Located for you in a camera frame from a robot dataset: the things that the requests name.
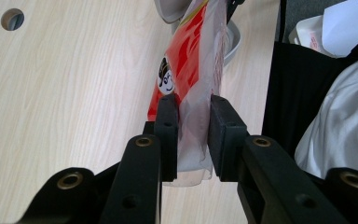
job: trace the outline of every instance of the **light wood surface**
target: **light wood surface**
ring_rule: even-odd
[[[233,18],[243,41],[221,94],[250,133],[261,132],[278,7],[247,0]],[[11,8],[25,15],[12,32],[1,26]],[[0,0],[0,223],[17,221],[60,170],[120,161],[170,39],[151,0]],[[163,189],[162,223],[245,222],[236,184]]]

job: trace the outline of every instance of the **white cloth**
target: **white cloth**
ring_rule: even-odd
[[[358,62],[331,86],[298,143],[295,159],[301,169],[320,178],[335,167],[358,170]]]

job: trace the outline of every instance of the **screw hole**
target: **screw hole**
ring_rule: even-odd
[[[4,13],[1,19],[2,27],[7,31],[15,31],[24,23],[24,14],[17,8],[12,8]]]
[[[253,140],[254,144],[259,147],[269,147],[271,146],[271,142],[265,138],[255,138]]]
[[[298,194],[296,196],[296,201],[301,206],[304,206],[306,208],[315,208],[316,202],[307,194]]]
[[[126,196],[122,201],[122,205],[126,209],[136,208],[137,206],[139,206],[140,203],[141,203],[141,199],[139,198],[138,195]]]
[[[77,187],[83,181],[83,175],[79,172],[74,172],[63,176],[58,182],[59,189],[72,189]]]
[[[150,138],[147,137],[141,137],[136,139],[135,144],[138,147],[148,147],[152,145],[153,141]]]
[[[351,172],[342,172],[339,177],[347,185],[358,189],[358,175]]]

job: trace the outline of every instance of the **cartoon face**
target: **cartoon face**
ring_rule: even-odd
[[[158,71],[157,85],[162,94],[168,95],[173,92],[174,83],[172,71],[166,58],[162,59]]]

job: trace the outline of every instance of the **clear plastic packaging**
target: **clear plastic packaging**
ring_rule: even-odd
[[[148,118],[156,118],[158,99],[174,93],[179,104],[178,179],[194,186],[212,176],[207,147],[211,94],[219,94],[227,29],[225,0],[194,0],[162,60]]]

